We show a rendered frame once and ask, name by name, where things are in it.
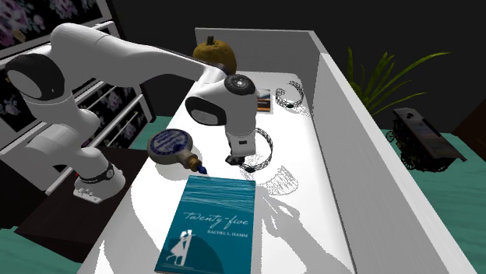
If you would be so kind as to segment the green leafy plant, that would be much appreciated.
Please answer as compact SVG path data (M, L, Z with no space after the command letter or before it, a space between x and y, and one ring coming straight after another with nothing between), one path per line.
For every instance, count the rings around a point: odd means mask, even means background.
M355 92L359 100L364 105L365 109L373 117L385 109L394 106L398 103L402 103L414 97L425 95L426 92L417 92L410 95L406 95L403 98L395 100L391 103L383 105L383 102L387 100L394 92L407 83L411 82L411 79L402 81L399 83L399 79L407 74L411 69L416 68L420 64L438 56L448 55L450 52L438 52L424 56L408 65L406 68L395 74L390 78L393 69L395 67L396 59L394 54L388 54L384 52L379 59L378 64L372 71L367 82L365 67L360 64L361 68L361 81L357 83L354 80L354 52L350 47L347 48L347 74L346 79L350 84L350 87Z

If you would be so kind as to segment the white desk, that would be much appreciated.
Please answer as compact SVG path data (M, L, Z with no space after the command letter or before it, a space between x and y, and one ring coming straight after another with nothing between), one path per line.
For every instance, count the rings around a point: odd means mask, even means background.
M332 274L329 253L355 274L477 274L315 33L195 29L208 35L258 87L300 81L310 111L258 117L274 151L256 179L286 167L298 188L259 196L252 274Z

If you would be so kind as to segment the brown pumpkin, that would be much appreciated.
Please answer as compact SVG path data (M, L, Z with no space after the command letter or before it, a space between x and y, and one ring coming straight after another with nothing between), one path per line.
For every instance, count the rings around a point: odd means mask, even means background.
M224 65L230 74L237 71L235 54L229 44L208 36L206 41L199 44L192 53L193 58Z

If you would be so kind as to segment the teal book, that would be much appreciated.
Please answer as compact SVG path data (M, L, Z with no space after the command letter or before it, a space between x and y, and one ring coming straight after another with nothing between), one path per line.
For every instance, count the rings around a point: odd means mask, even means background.
M189 176L154 271L251 274L254 206L254 181Z

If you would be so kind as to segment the dark robot stand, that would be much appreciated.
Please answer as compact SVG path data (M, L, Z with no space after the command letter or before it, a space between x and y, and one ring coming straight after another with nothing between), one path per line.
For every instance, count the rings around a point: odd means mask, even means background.
M145 150L101 147L100 151L125 176L125 186L117 195L99 204L75 197L77 176L73 171L15 232L71 261L82 263L148 158Z

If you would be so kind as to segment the blue and white round flask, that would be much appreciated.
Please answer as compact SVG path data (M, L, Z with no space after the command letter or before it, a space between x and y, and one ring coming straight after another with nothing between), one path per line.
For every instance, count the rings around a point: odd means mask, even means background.
M158 164L180 163L185 169L207 174L202 161L192 152L193 141L190 134L176 128L168 128L152 136L147 143L149 158Z

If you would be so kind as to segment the black toy carriage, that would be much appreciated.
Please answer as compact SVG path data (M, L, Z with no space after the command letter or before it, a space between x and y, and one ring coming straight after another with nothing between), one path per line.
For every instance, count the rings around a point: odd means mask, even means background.
M393 109L393 128L386 133L388 142L395 142L400 159L408 170L443 172L456 159L467 158L460 153L415 109Z

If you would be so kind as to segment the small orange and white book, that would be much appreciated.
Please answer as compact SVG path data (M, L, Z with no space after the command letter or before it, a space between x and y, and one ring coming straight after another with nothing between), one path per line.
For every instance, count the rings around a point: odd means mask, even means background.
M273 110L273 100L270 89L257 89L257 111L261 113L271 113Z

